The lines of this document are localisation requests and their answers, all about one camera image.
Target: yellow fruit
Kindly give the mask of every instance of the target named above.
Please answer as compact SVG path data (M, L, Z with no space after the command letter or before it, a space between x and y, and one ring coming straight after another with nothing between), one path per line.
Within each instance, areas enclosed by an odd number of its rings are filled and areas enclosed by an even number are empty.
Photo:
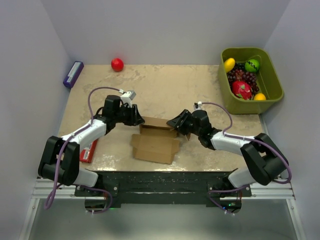
M266 96L263 93L258 93L257 95L254 96L253 100L264 101L264 100L267 100L267 99L266 99Z
M230 72L234 68L235 64L236 64L236 61L233 58L229 58L225 60L224 62L225 72L226 73Z

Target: cardboard box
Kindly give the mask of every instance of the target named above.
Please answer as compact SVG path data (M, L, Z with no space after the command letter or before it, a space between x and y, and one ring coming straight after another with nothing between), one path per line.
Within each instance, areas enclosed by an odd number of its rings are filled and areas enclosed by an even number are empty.
M140 134L133 134L131 145L136 159L171 164L180 150L180 141L175 139L177 131L167 125L166 119L146 117L139 125Z

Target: red and white package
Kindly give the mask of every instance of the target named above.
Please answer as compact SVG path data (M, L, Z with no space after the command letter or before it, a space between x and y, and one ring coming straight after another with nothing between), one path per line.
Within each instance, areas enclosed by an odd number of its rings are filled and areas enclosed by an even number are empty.
M94 156L98 139L94 140L89 146L85 147L80 153L80 162L90 164Z

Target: green plastic container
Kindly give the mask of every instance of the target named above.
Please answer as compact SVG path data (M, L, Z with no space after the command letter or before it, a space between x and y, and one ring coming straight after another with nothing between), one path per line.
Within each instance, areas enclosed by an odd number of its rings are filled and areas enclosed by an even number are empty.
M221 53L220 58L218 80L224 106L231 114L261 114L283 98L284 91L275 68L264 50L256 47L227 48ZM245 63L249 59L259 61L260 69L256 73L257 85L260 88L260 93L265 95L265 101L244 100L237 98L231 92L224 67L224 62L229 58L234 58L236 63Z

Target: table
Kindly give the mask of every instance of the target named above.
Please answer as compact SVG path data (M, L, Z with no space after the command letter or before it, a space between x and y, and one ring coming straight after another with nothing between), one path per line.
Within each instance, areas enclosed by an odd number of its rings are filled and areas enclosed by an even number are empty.
M90 119L87 105L89 92L97 87L109 86L134 90L142 116L172 119L184 109L193 110L194 102L222 103L217 79L217 65L126 65L121 72L114 72L110 65L85 65L72 88L59 136L80 128ZM119 95L112 90L98 90L91 96L95 113L104 105L107 95ZM212 105L204 105L213 127L223 129L230 124L224 111ZM233 127L229 133L255 136L262 126L258 115L233 115ZM139 133L135 126L121 123L97 143L92 163L80 163L80 167L92 171L232 171L246 165L244 159L225 151L204 148L198 138L180 138L180 151L172 164L161 164L134 159L130 145L132 134Z

